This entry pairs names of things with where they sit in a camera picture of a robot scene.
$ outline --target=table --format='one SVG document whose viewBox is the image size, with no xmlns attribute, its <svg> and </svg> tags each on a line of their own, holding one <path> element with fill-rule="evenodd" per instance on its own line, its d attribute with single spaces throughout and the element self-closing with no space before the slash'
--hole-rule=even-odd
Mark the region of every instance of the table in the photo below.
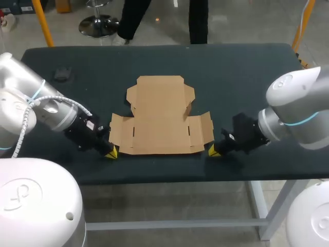
<svg viewBox="0 0 329 247">
<path fill-rule="evenodd" d="M 191 115 L 210 111 L 215 139 L 221 137 L 221 128 L 231 129 L 233 115 L 245 112 L 256 118 L 258 111 L 266 107 L 268 86 L 280 75 L 301 69 L 287 44 L 36 48 L 27 50 L 22 61 L 65 96 L 100 115 L 104 122 L 110 121 L 112 113 L 131 116 L 125 94 L 139 76 L 181 75 L 185 84 L 195 89 Z M 60 66 L 72 67 L 71 82 L 51 82 Z M 329 177 L 325 163 L 328 150 L 308 151 L 293 139 L 261 147 L 250 155 L 233 153 L 222 159 L 202 152 L 119 154 L 117 160 L 109 160 L 99 157 L 96 151 L 78 152 L 63 134 L 38 124 L 24 140 L 20 156 L 56 162 L 80 185 L 251 181 L 258 214 L 258 219 L 235 221 L 89 223 L 88 230 L 257 225 L 261 226 L 261 239 L 268 240 L 307 179 Z M 269 213 L 258 180 L 289 180 Z"/>
</svg>

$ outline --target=yellow pole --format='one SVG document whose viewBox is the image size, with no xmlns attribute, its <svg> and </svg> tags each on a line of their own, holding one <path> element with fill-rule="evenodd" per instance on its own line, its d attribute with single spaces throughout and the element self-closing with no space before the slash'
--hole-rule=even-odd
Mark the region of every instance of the yellow pole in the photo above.
<svg viewBox="0 0 329 247">
<path fill-rule="evenodd" d="M 46 17 L 45 17 L 45 14 L 43 12 L 40 0 L 32 0 L 32 2 L 33 2 L 33 6 L 34 6 L 34 9 L 35 9 L 36 15 L 39 19 L 39 23 L 41 25 L 43 35 L 45 36 L 47 45 L 48 45 L 48 47 L 53 47 L 54 46 L 53 45 L 53 40 L 52 40 L 50 31 L 49 31 L 49 28 L 48 28 L 48 24 L 47 24 Z"/>
<path fill-rule="evenodd" d="M 304 36 L 305 30 L 306 30 L 306 27 L 307 27 L 307 23 L 308 23 L 310 14 L 312 13 L 314 4 L 315 4 L 315 0 L 309 0 L 309 3 L 308 3 L 308 5 L 307 5 L 307 7 L 304 11 L 304 14 L 303 14 L 302 31 L 300 31 L 300 28 L 301 28 L 300 25 L 297 28 L 297 32 L 295 34 L 295 38 L 294 38 L 294 41 L 293 41 L 293 49 L 294 49 L 295 52 L 298 51 L 300 42 L 302 41 L 302 38 Z"/>
</svg>

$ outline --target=robotic arm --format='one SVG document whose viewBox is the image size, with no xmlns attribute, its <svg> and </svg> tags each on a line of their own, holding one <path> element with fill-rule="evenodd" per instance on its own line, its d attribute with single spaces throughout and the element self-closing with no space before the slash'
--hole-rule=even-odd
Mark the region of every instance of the robotic arm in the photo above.
<svg viewBox="0 0 329 247">
<path fill-rule="evenodd" d="M 100 125 L 95 114 L 86 114 L 87 110 L 79 111 L 77 105 L 61 100 L 60 92 L 12 54 L 0 56 L 0 75 L 0 157 L 17 142 L 29 104 L 44 96 L 58 96 L 40 101 L 30 111 L 26 133 L 38 119 L 53 131 L 63 131 L 82 151 L 95 148 L 103 156 L 117 158 L 115 146 L 103 138 L 108 128 Z"/>
<path fill-rule="evenodd" d="M 306 149 L 329 145 L 329 67 L 287 73 L 268 88 L 269 107 L 258 120 L 240 113 L 233 117 L 233 132 L 222 130 L 224 140 L 209 150 L 210 156 L 251 150 L 292 135 Z"/>
</svg>

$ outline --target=shoe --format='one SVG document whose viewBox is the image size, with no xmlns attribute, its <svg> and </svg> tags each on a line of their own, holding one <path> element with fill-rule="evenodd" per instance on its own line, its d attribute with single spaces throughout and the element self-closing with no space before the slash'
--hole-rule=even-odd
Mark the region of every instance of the shoe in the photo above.
<svg viewBox="0 0 329 247">
<path fill-rule="evenodd" d="M 1 17 L 1 30 L 3 32 L 10 32 L 16 24 L 14 15 L 8 14 L 5 17 Z"/>
<path fill-rule="evenodd" d="M 112 45 L 113 46 L 122 46 L 122 45 L 128 45 L 129 44 L 129 40 L 125 40 L 122 37 L 118 36 L 118 34 L 116 34 L 116 36 L 114 37 L 113 41 L 112 41 Z"/>
</svg>

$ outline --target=bar stool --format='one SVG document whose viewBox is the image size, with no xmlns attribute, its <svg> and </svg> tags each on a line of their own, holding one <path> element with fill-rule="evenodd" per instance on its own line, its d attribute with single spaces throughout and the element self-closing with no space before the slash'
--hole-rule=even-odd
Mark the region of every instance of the bar stool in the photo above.
<svg viewBox="0 0 329 247">
<path fill-rule="evenodd" d="M 79 31 L 88 37 L 102 38 L 115 33 L 119 26 L 119 20 L 107 14 L 100 14 L 99 8 L 112 0 L 89 0 L 88 8 L 94 8 L 94 14 L 84 19 L 79 25 Z"/>
</svg>

